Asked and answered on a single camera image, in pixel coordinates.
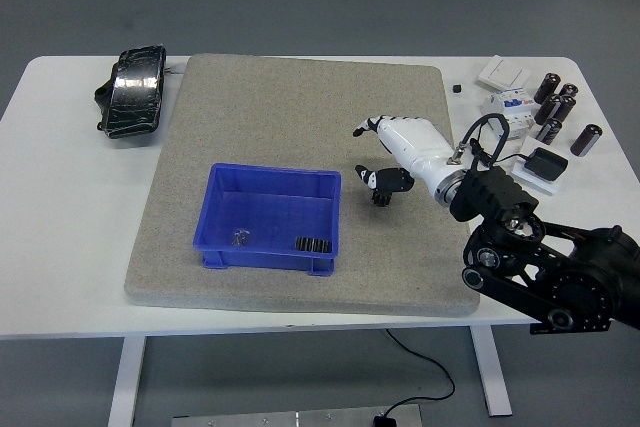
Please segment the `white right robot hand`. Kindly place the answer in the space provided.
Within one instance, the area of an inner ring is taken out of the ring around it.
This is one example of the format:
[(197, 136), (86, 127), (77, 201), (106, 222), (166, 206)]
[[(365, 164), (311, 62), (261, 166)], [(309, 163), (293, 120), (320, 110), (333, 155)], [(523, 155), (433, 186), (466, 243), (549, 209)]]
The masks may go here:
[(398, 164), (416, 180), (422, 180), (432, 197), (445, 205), (446, 195), (464, 176), (458, 164), (451, 164), (453, 148), (434, 125), (423, 118), (381, 115), (363, 121), (353, 136), (372, 131)]

